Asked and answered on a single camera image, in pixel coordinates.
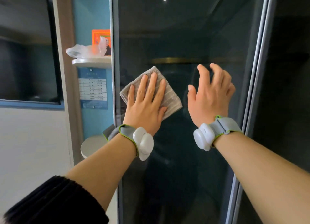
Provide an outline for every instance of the wall shelf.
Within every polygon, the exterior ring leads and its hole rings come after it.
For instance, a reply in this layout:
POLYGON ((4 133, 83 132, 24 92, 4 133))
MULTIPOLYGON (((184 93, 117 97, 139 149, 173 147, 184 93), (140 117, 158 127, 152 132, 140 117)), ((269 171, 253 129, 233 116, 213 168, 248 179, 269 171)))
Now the wall shelf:
POLYGON ((112 68, 112 58, 105 56, 102 58, 78 58, 72 61, 72 65, 76 67, 97 67, 110 69, 112 68))

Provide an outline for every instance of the sign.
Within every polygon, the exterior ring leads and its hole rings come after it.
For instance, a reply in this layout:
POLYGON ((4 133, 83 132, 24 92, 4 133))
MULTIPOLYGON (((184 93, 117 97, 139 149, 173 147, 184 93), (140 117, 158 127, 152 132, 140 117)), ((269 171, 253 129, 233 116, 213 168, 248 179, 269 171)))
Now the sign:
POLYGON ((81 108, 108 109, 107 70, 78 68, 81 108))

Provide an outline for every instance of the sleeve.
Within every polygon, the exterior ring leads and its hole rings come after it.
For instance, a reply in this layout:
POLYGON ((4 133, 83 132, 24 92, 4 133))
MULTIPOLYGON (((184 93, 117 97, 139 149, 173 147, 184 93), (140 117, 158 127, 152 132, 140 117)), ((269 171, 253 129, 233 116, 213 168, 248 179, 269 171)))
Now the sleeve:
POLYGON ((109 222, 98 201, 81 185, 54 176, 11 207, 5 223, 102 223, 109 222))

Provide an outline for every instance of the left hand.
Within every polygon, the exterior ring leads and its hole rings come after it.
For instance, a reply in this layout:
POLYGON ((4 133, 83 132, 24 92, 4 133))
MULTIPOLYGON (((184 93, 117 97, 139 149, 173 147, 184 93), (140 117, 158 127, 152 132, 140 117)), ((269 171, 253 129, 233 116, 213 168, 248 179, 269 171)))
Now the left hand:
POLYGON ((130 86, 128 92, 128 104, 123 122, 123 124, 127 124, 136 129, 143 127, 152 136, 154 136, 160 128, 162 118, 167 110, 167 107, 159 108, 165 94, 165 79, 161 80, 159 89, 155 95, 154 100, 152 101, 155 92, 156 81, 157 74, 154 72, 151 75, 147 91, 145 91, 146 84, 148 82, 148 76, 144 75, 138 89, 136 100, 134 100, 134 86, 130 86))

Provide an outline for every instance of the cleaning rag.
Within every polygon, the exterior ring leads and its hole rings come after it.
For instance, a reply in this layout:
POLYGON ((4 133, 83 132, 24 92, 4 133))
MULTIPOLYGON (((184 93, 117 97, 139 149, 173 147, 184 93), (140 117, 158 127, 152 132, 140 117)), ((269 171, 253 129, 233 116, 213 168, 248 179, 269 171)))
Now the cleaning rag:
MULTIPOLYGON (((157 82, 156 82, 155 93, 154 93, 154 97, 155 97, 155 95, 156 95, 156 93, 157 93, 157 91, 159 89, 160 81, 162 79, 164 79, 165 77, 162 75, 162 73, 155 66, 153 66, 151 69, 145 71, 139 77, 137 77, 134 81, 129 83, 120 92, 120 95, 121 95, 123 101, 126 104, 128 102, 128 91, 129 91, 130 85, 134 85, 134 100, 136 100, 138 88, 139 88, 139 85, 140 85, 140 82, 141 82, 141 79, 142 79, 143 75, 146 74, 148 76, 148 82, 147 82, 147 85, 146 85, 146 87, 148 87, 149 86, 149 82, 150 82, 150 77, 151 77, 151 74, 153 72, 157 73, 157 82)), ((165 112, 164 117, 162 118, 162 120, 168 118, 174 112, 176 112, 177 110, 182 108, 182 102, 181 102, 180 98, 176 95, 176 93, 170 87, 170 85, 169 85, 167 80, 166 80, 166 89, 165 89, 164 98, 163 98, 163 100, 161 102, 161 106, 160 107, 163 107, 163 106, 168 107, 168 109, 165 112)))

